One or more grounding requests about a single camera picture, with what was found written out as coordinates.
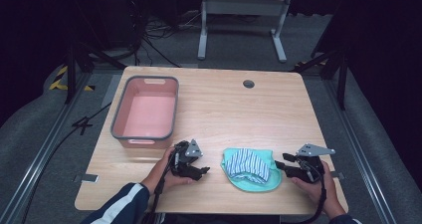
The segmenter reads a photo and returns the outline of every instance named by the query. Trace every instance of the person's left hand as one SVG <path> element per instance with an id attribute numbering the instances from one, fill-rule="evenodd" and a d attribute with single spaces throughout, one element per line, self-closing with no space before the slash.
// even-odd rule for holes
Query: person's left hand
<path id="1" fill-rule="evenodd" d="M 145 179 L 141 181 L 143 185 L 146 186 L 149 190 L 149 194 L 154 194 L 155 187 L 157 186 L 159 179 L 161 178 L 161 175 L 167 166 L 168 163 L 168 157 L 170 156 L 171 152 L 174 150 L 174 146 L 171 146 L 167 148 L 164 152 L 164 155 L 162 158 L 157 161 L 157 163 L 152 167 L 151 171 L 149 172 L 148 176 L 146 176 Z M 174 176 L 171 171 L 169 171 L 165 175 L 165 182 L 164 182 L 164 189 L 166 189 L 175 186 L 175 185 L 181 185 L 181 184 L 190 184 L 193 182 L 192 178 L 189 177 L 179 177 Z"/>

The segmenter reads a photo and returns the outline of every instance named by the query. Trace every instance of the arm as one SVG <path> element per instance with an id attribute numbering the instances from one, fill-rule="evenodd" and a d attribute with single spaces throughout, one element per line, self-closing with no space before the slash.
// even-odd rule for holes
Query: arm
<path id="1" fill-rule="evenodd" d="M 93 212 L 82 223 L 136 223 L 146 210 L 148 199 L 154 194 L 156 185 L 168 163 L 168 157 L 174 147 L 165 150 L 162 158 L 152 167 L 148 176 L 140 183 L 129 183 L 112 197 L 102 208 Z M 168 172 L 165 175 L 164 191 L 174 185 L 188 184 L 193 180 L 188 177 L 176 177 Z"/>
<path id="2" fill-rule="evenodd" d="M 347 224 L 347 223 L 356 223 L 353 219 L 347 215 L 338 201 L 337 193 L 335 190 L 335 183 L 332 179 L 331 172 L 329 170 L 328 164 L 322 162 L 325 175 L 323 180 L 325 183 L 326 189 L 326 201 L 323 205 L 323 212 L 329 218 L 329 224 Z M 299 178 L 292 177 L 292 182 L 305 193 L 308 194 L 311 201 L 315 204 L 318 204 L 320 198 L 320 183 L 306 183 Z"/>

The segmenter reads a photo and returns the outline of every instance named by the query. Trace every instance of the dark jacket sleeve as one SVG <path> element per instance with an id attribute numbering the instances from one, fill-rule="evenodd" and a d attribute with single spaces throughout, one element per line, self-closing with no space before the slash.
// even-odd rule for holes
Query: dark jacket sleeve
<path id="1" fill-rule="evenodd" d="M 357 222 L 355 222 L 353 218 L 347 214 L 336 216 L 329 221 L 329 224 L 356 224 L 356 223 Z"/>
<path id="2" fill-rule="evenodd" d="M 136 223 L 147 208 L 149 190 L 139 183 L 125 185 L 102 208 L 91 213 L 82 224 L 87 223 Z"/>

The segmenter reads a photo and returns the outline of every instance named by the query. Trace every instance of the blue striped towel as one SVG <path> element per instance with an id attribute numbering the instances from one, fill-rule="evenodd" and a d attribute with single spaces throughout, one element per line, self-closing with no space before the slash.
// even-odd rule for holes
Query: blue striped towel
<path id="1" fill-rule="evenodd" d="M 231 178 L 247 179 L 264 184 L 270 177 L 270 167 L 250 148 L 240 148 L 226 162 L 226 172 Z"/>

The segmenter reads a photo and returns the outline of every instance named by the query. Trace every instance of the pink plastic tray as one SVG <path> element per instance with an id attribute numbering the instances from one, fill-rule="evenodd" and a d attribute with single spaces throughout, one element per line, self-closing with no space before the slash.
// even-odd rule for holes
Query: pink plastic tray
<path id="1" fill-rule="evenodd" d="M 178 87 L 173 77 L 131 77 L 111 124 L 112 136 L 124 147 L 168 147 L 172 142 Z"/>

